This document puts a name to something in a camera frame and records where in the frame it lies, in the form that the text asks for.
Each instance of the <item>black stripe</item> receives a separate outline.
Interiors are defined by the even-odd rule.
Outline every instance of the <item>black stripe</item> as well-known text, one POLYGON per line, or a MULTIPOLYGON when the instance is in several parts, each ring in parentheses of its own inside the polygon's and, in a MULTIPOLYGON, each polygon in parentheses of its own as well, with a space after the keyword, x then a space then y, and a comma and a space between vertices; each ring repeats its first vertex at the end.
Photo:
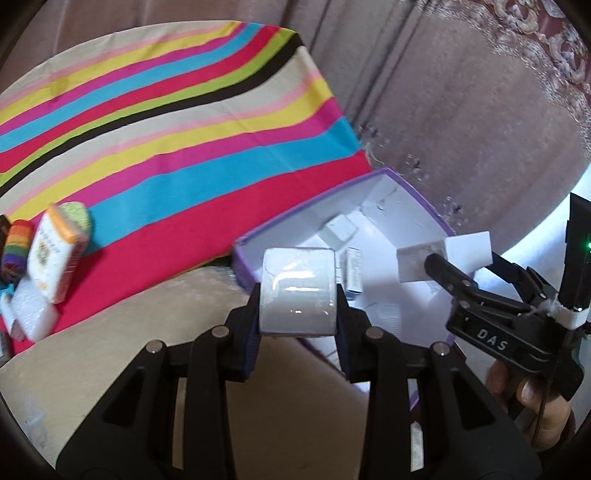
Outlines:
POLYGON ((229 85, 224 88, 220 88, 214 92, 203 93, 201 95, 197 95, 191 98, 185 98, 182 100, 177 100, 172 103, 168 103, 166 105, 161 105, 158 107, 154 107, 150 110, 146 110, 143 112, 132 113, 128 116, 123 116, 118 118, 117 120, 113 120, 104 125, 99 125, 91 130, 87 130, 80 135, 75 137, 69 138, 61 145, 56 146, 55 148, 51 149, 48 152, 45 152, 41 157, 31 162, 29 165, 24 167, 21 171, 15 174, 12 178, 10 178, 4 185, 0 186, 0 197, 4 195, 8 190, 13 188, 18 182, 24 179, 27 175, 34 172, 36 169, 50 161, 52 158, 61 155, 62 153, 74 148, 81 143, 89 141, 93 138, 98 137, 99 135, 103 135, 108 132, 112 132, 113 130, 117 130, 118 128, 122 128, 125 125, 130 125, 136 122, 140 122, 142 120, 146 120, 147 118, 153 118, 155 116, 164 115, 165 113, 169 112, 178 112, 180 110, 185 110, 187 108, 192 108, 198 105, 205 105, 207 103, 219 102, 221 100, 226 100, 236 95, 241 95, 242 93, 246 93, 249 90, 252 90, 267 80, 269 80, 273 75, 275 75, 285 64, 295 55, 296 50, 303 45, 301 38, 299 35, 294 34, 292 37, 287 41, 281 50, 278 51, 271 60, 265 63, 261 69, 255 73, 253 73, 248 78, 235 83, 234 85, 229 85))

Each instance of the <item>lace trim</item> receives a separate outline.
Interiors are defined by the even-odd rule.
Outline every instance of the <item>lace trim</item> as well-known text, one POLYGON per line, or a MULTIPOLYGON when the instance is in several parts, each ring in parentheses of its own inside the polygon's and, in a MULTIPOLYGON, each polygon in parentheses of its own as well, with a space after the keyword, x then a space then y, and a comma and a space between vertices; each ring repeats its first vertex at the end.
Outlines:
POLYGON ((483 34, 493 52, 521 58, 535 71, 548 100, 566 108, 578 123, 591 161, 589 55, 571 23, 556 17, 552 0, 543 6, 535 0, 419 1, 429 15, 467 21, 483 34), (545 20, 544 31, 540 17, 545 20))

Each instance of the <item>fingernail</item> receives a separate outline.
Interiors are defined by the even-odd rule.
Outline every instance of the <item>fingernail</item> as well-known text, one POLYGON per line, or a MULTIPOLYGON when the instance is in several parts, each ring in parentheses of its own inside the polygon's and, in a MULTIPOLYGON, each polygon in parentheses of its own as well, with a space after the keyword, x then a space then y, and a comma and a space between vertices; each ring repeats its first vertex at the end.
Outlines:
POLYGON ((535 395, 534 383, 531 380, 528 380, 525 383, 523 390, 521 391, 521 398, 525 401, 530 401, 534 398, 534 395, 535 395))

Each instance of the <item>blue stripe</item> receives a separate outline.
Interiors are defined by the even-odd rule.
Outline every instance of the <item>blue stripe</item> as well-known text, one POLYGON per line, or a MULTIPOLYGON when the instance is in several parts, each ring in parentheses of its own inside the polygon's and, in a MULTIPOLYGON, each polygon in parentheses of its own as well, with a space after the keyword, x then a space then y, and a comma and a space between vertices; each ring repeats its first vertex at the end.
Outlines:
POLYGON ((254 147, 151 177, 90 208, 94 231, 86 254, 200 203, 276 175, 350 157, 358 149, 349 123, 340 118, 317 137, 254 147))
POLYGON ((97 88, 42 117, 0 136, 0 153, 30 140, 96 105, 108 102, 133 90, 219 62, 244 48, 261 28, 262 25, 260 24, 249 24, 236 37, 215 50, 158 65, 97 88))

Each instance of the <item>human hand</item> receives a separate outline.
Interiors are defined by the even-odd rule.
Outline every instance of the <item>human hand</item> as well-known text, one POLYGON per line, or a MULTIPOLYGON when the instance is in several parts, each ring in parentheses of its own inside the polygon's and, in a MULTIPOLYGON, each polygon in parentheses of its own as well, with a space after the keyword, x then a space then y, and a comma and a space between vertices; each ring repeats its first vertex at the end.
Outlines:
MULTIPOLYGON (((507 383, 509 383, 509 370, 503 362, 497 360, 486 375, 485 385, 505 411, 507 410, 505 400, 507 383)), ((542 396, 544 395, 544 384, 537 378, 524 378, 519 384, 515 395, 524 407, 539 412, 542 396)), ((540 432, 535 441, 534 449, 543 452, 556 445, 560 440, 569 416, 570 402, 567 402, 562 395, 551 393, 546 402, 540 432)), ((537 419, 524 432, 529 441, 534 435, 536 422, 537 419)))

